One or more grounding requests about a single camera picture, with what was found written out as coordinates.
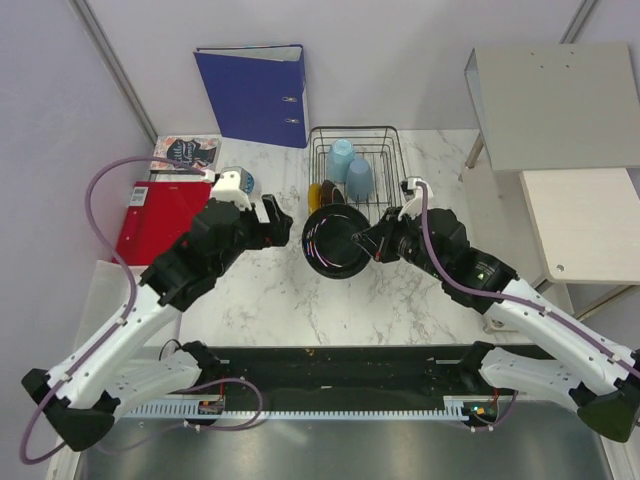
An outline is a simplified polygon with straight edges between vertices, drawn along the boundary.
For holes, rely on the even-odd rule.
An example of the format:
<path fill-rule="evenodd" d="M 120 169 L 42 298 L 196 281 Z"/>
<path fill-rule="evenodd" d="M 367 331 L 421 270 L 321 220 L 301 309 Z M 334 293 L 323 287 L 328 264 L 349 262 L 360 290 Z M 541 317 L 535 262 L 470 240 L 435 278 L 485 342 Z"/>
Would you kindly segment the blue patterned bowl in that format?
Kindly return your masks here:
<path fill-rule="evenodd" d="M 257 182 L 255 177 L 245 168 L 234 165 L 230 167 L 225 167 L 222 170 L 223 173 L 237 173 L 240 175 L 240 187 L 241 189 L 248 195 L 257 195 L 259 188 L 257 186 Z"/>

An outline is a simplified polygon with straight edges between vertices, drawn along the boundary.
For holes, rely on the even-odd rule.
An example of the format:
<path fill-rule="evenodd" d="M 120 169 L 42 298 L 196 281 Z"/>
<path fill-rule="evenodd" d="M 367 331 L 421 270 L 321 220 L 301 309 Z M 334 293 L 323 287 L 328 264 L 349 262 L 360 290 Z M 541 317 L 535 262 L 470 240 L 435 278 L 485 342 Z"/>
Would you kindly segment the black plate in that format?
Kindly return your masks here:
<path fill-rule="evenodd" d="M 301 245 L 310 267 L 332 280 L 358 275 L 370 257 L 352 236 L 370 227 L 369 220 L 346 204 L 330 204 L 319 208 L 307 219 Z"/>

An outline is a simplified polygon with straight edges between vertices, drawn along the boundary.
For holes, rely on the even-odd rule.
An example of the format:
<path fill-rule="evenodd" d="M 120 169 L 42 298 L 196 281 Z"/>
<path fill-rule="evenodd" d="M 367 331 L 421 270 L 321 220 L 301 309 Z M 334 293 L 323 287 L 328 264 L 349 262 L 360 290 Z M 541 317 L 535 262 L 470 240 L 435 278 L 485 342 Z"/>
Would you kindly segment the yellow plate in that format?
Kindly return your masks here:
<path fill-rule="evenodd" d="M 309 186 L 307 204 L 310 215 L 322 207 L 322 187 L 320 184 L 313 183 Z"/>

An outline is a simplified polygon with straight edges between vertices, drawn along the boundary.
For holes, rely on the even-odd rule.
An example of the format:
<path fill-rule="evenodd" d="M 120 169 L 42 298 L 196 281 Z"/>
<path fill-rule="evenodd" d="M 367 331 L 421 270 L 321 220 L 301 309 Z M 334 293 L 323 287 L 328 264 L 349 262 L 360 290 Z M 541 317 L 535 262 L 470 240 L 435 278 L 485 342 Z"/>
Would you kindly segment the red floral plate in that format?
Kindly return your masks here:
<path fill-rule="evenodd" d="M 345 204 L 345 199 L 341 190 L 330 180 L 324 180 L 321 184 L 320 200 L 322 206 Z"/>

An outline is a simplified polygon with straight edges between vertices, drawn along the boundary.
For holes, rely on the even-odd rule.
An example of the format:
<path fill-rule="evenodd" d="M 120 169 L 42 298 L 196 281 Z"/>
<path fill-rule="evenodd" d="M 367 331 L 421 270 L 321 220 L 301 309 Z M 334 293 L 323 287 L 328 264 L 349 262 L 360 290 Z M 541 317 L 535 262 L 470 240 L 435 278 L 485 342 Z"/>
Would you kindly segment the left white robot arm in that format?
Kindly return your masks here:
<path fill-rule="evenodd" d="M 219 382 L 218 360 L 200 342 L 129 373 L 129 359 L 160 329 L 212 290 L 246 250 L 283 247 L 292 218 L 265 194 L 268 222 L 253 207 L 210 199 L 182 234 L 143 271 L 136 299 L 119 309 L 57 366 L 22 379 L 65 446 L 75 452 L 98 443 L 130 410 L 165 394 L 193 388 L 208 393 Z"/>

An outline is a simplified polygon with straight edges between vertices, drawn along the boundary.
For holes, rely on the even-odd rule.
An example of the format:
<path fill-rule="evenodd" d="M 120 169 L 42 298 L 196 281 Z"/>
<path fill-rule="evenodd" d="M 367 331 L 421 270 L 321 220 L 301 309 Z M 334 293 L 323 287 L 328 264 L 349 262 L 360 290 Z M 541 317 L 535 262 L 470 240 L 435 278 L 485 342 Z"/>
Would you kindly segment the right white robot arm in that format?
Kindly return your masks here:
<path fill-rule="evenodd" d="M 411 218 L 390 208 L 351 239 L 376 262 L 404 260 L 433 276 L 452 301 L 514 328 L 550 356 L 535 360 L 477 342 L 457 371 L 465 391 L 491 385 L 527 393 L 576 413 L 609 440 L 630 439 L 639 424 L 639 353 L 590 329 L 512 267 L 472 247 L 452 211 L 434 208 Z"/>

